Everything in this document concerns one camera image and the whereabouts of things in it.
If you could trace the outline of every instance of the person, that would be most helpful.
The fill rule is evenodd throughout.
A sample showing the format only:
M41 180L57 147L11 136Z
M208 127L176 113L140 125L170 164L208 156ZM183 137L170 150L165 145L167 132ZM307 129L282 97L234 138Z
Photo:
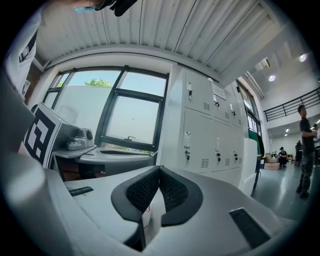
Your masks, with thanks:
M284 150L283 146L280 148L279 152L279 164L280 168L286 167L287 164L287 152Z
M300 194L301 199L307 199L309 196L308 190L310 187L310 176L313 169L313 154L315 149L313 138L317 136L317 132L311 131L310 123L307 119L307 111L303 105L298 107L298 113L301 116L302 169L299 186L296 189L296 192Z
M313 127L314 127L314 131L317 132L316 137L313 138L313 143L314 143L314 166L313 166L313 168L316 168L316 167L320 167L320 165L319 165L320 160L318 159L319 154L320 154L320 132L318 131L318 125L316 123L313 125Z
M107 0L55 0L43 4L24 24L5 55L3 67L12 87L22 100L22 91L32 61L36 55L36 37L42 12L54 4L72 6L77 12L99 11L107 6Z

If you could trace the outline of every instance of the gray floor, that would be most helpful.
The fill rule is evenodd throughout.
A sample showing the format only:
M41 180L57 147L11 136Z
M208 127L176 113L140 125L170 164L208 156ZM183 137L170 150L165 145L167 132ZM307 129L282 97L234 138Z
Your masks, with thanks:
M300 180L301 166L288 163L281 170L261 169L252 197L267 206L282 218L298 220L307 209L310 199L319 189L320 168L313 169L311 176L310 197L302 200L296 193Z

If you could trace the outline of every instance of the ceiling light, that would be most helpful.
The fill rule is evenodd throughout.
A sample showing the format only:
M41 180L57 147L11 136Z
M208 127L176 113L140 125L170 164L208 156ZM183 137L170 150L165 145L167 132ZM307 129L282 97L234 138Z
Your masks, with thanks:
M275 79L276 79L276 77L274 75L270 75L269 76L269 81L270 82L273 82Z
M307 59L307 55L306 54L301 54L299 57L299 61L300 62L304 62Z

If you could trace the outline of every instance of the railing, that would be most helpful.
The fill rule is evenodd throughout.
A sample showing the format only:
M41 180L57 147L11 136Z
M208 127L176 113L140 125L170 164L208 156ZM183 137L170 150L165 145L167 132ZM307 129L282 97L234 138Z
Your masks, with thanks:
M283 118L288 115L297 113L299 105L310 108L320 104L320 88L312 90L298 98L290 100L279 106L267 109L264 112L266 121L271 121L278 118Z

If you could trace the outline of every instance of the sky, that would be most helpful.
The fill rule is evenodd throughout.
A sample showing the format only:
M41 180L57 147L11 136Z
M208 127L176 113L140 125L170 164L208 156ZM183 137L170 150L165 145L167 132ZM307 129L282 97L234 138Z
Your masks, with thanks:
M77 72L68 86L84 86L85 82L90 82L92 78L103 79L114 85L120 71L113 70L97 70L97 71L82 71ZM127 73L121 85L122 89L133 90L158 96L164 95L166 80L140 73Z

